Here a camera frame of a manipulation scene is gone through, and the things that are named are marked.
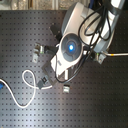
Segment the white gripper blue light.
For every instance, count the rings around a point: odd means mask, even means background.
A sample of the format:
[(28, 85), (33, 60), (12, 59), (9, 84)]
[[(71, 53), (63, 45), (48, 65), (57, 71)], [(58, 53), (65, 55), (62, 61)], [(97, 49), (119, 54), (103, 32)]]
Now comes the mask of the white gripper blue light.
[(51, 60), (50, 65), (42, 67), (43, 72), (51, 84), (56, 82), (55, 73), (61, 75), (66, 69), (78, 63), (82, 56), (83, 46), (78, 36), (74, 33), (64, 35), (60, 41), (59, 49)]

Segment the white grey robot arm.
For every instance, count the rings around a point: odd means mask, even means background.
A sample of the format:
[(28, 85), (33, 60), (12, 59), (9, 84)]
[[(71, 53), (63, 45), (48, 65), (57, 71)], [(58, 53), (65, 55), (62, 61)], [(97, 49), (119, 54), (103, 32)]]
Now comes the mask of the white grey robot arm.
[(107, 50), (124, 3), (125, 0), (104, 0), (93, 10), (77, 2), (67, 10), (59, 46), (49, 48), (58, 82), (73, 79), (92, 52), (103, 54)]

